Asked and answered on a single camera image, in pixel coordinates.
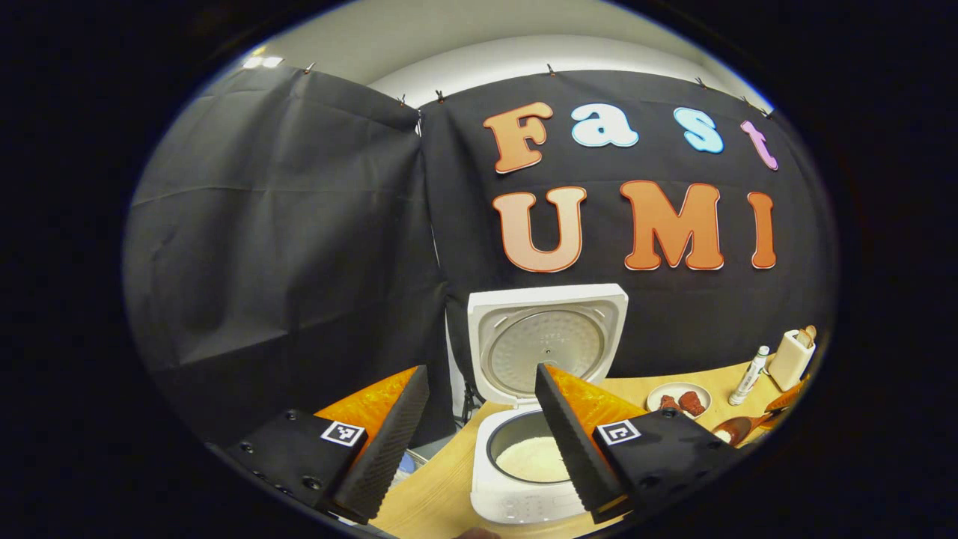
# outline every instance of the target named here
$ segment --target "rice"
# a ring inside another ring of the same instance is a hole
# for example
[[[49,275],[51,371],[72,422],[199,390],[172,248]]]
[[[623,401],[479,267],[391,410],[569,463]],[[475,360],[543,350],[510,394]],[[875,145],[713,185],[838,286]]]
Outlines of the rice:
[[[555,482],[569,480],[559,446],[552,436],[522,440],[503,451],[495,463],[504,472],[522,480]]]

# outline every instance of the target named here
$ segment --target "meat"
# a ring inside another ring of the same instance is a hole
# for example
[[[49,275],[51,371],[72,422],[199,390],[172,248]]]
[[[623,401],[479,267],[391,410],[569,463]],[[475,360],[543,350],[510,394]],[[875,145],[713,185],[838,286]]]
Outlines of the meat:
[[[678,406],[696,417],[705,412],[705,407],[702,406],[702,403],[698,400],[698,394],[694,391],[686,391],[679,397]]]
[[[674,408],[676,410],[681,410],[681,408],[678,406],[678,403],[675,402],[675,399],[669,395],[662,395],[662,403],[659,405],[659,409],[662,410],[663,408]]]

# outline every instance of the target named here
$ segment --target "blue letter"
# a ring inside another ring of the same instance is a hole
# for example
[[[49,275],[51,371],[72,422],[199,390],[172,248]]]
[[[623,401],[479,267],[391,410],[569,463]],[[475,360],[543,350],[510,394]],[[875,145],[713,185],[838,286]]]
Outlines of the blue letter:
[[[674,113],[675,121],[685,129],[685,140],[700,152],[721,153],[725,148],[716,131],[716,123],[701,110],[679,107]]]
[[[589,118],[593,114],[598,118]],[[572,127],[572,138],[589,148],[612,143],[620,148],[639,141],[639,133],[628,126],[626,114],[617,106],[604,103],[582,105],[572,111],[572,119],[579,122]]]

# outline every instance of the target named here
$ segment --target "ceiling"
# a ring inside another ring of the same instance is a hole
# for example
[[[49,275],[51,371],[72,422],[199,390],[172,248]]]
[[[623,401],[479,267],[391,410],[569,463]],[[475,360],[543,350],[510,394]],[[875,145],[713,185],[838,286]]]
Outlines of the ceiling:
[[[475,43],[524,35],[589,35],[702,64],[695,45],[599,0],[358,0],[267,41],[262,54],[369,84]]]

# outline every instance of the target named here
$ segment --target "orange letter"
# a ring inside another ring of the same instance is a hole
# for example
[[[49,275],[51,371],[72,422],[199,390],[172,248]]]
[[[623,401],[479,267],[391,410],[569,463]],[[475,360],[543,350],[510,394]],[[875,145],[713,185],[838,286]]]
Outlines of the orange letter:
[[[768,270],[775,266],[775,250],[772,248],[772,199],[765,193],[749,193],[748,203],[755,210],[755,254],[752,266]]]
[[[690,185],[678,214],[654,181],[627,181],[619,191],[632,202],[634,244],[632,254],[626,257],[626,268],[655,270],[662,264],[655,254],[654,238],[658,238],[669,266],[675,268],[693,235],[686,266],[718,270],[725,264],[719,252],[718,189],[705,183]]]
[[[585,200],[582,187],[559,187],[545,195],[559,214],[559,246],[541,251],[533,245],[529,208],[536,203],[532,193],[509,193],[496,197],[492,207],[502,218],[502,247],[509,260],[526,271],[562,271],[579,260],[582,253],[582,221],[579,204]]]
[[[525,126],[519,125],[520,118],[526,118]],[[552,118],[552,108],[545,103],[533,103],[486,119],[483,127],[492,129],[499,147],[499,160],[495,162],[497,173],[507,174],[542,160],[541,152],[529,150],[526,145],[527,138],[536,144],[545,142],[545,126],[539,118]]]

